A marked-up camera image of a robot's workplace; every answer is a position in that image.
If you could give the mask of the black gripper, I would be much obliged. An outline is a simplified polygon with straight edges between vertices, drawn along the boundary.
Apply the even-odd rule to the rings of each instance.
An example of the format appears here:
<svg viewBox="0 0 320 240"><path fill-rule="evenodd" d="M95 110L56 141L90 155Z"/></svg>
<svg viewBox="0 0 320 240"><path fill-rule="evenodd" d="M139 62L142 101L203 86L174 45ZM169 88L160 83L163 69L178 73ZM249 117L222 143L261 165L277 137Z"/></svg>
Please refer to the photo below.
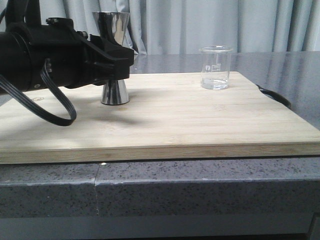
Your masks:
<svg viewBox="0 0 320 240"><path fill-rule="evenodd" d="M90 42L112 57L128 59L129 66L134 64L133 49L92 34ZM90 42L68 18L49 18L47 25L6 18L0 34L0 75L18 90L45 89L43 67L56 86L69 89L129 78L130 67L124 63L93 63Z"/></svg>

